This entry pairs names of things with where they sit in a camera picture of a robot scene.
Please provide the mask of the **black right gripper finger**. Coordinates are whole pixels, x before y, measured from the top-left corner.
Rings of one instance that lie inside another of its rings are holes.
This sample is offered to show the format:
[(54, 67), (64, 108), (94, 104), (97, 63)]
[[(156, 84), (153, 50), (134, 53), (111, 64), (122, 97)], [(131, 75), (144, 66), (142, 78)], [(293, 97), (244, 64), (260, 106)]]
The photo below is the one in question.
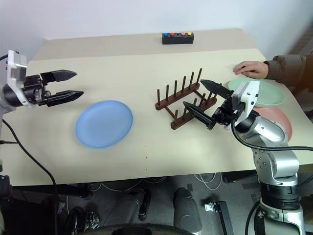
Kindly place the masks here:
[(207, 129), (212, 130), (214, 128), (217, 122), (212, 117), (208, 116), (202, 108), (186, 101), (184, 101), (183, 104), (188, 112), (194, 118), (202, 122), (207, 127)]
[(222, 84), (216, 83), (212, 80), (201, 79), (200, 82), (208, 91), (212, 92), (213, 94), (219, 95), (222, 98), (230, 98), (234, 92), (233, 90), (229, 90)]

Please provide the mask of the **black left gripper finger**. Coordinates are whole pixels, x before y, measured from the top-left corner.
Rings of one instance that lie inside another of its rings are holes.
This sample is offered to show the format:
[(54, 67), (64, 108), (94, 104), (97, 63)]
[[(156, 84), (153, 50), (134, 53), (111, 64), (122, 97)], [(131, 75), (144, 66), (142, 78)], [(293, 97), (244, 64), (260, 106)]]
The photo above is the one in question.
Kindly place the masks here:
[(84, 94), (83, 91), (63, 91), (58, 92), (46, 98), (45, 104), (48, 107), (56, 106), (68, 102), (75, 101)]
[(71, 79), (76, 76), (77, 73), (70, 70), (56, 70), (50, 72), (41, 73), (41, 78), (45, 83), (61, 82)]

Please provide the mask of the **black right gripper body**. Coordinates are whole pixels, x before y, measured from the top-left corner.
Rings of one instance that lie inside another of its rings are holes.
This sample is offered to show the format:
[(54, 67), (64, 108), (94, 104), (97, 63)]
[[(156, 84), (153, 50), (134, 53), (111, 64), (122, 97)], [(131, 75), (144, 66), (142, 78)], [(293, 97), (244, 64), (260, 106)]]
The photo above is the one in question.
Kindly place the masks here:
[(231, 123), (233, 112), (232, 97), (229, 97), (216, 109), (216, 122), (228, 126)]

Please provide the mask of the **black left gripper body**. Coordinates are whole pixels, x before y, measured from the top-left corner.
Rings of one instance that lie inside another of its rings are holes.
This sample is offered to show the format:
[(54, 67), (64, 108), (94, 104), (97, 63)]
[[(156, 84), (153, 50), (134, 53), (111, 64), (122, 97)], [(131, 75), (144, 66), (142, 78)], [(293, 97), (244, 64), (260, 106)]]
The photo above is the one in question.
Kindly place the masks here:
[(46, 105), (50, 91), (46, 90), (46, 83), (39, 75), (27, 76), (22, 91), (27, 100), (34, 105)]

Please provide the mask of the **person's bare hand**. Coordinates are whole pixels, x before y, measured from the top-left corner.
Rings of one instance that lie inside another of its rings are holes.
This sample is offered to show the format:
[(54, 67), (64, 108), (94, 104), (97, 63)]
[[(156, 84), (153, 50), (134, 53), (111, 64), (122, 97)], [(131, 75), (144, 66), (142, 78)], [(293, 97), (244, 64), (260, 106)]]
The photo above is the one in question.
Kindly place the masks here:
[(268, 65), (259, 61), (243, 61), (233, 69), (235, 75), (241, 74), (252, 79), (265, 79), (268, 71)]

